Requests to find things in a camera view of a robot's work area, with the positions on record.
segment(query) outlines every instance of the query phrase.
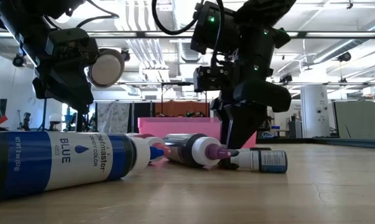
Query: pink box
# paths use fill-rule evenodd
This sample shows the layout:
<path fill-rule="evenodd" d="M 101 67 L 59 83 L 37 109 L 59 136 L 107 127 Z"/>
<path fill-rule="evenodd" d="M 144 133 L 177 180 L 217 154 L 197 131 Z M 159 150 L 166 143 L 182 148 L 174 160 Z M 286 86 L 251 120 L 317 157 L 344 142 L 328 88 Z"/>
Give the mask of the pink box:
<path fill-rule="evenodd" d="M 139 132 L 152 134 L 159 138 L 167 134 L 202 133 L 220 140 L 220 121 L 218 118 L 138 118 Z M 256 133 L 244 147 L 256 147 Z"/>

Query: small bottle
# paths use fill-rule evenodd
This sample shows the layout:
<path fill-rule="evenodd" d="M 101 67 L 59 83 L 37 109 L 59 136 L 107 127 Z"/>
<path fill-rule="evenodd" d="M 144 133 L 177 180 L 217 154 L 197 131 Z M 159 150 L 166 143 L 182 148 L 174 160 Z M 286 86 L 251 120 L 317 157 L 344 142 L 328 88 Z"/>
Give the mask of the small bottle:
<path fill-rule="evenodd" d="M 228 169 L 249 169 L 270 173 L 287 172 L 288 158 L 285 151 L 258 151 L 255 149 L 240 149 L 237 151 L 239 152 L 237 156 L 222 161 L 223 164 L 221 162 L 220 166 Z"/>
<path fill-rule="evenodd" d="M 163 140 L 171 149 L 167 158 L 190 167 L 214 166 L 232 156 L 217 139 L 204 134 L 168 134 Z"/>
<path fill-rule="evenodd" d="M 149 161 L 147 142 L 125 134 L 0 132 L 0 200 L 119 180 Z"/>
<path fill-rule="evenodd" d="M 161 138 L 155 137 L 152 134 L 137 134 L 137 133 L 128 133 L 126 134 L 129 137 L 134 138 L 143 138 L 147 141 L 151 149 L 151 158 L 150 162 L 158 162 L 164 158 L 164 156 L 170 154 L 170 148 L 165 145 L 164 140 Z"/>

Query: wooden table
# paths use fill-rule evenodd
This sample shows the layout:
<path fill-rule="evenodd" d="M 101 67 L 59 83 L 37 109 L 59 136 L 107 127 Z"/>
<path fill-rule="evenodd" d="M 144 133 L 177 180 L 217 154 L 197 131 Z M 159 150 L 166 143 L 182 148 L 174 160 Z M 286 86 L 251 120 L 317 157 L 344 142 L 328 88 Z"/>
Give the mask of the wooden table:
<path fill-rule="evenodd" d="M 375 149 L 276 145 L 283 174 L 160 162 L 122 181 L 0 203 L 0 223 L 375 223 Z"/>

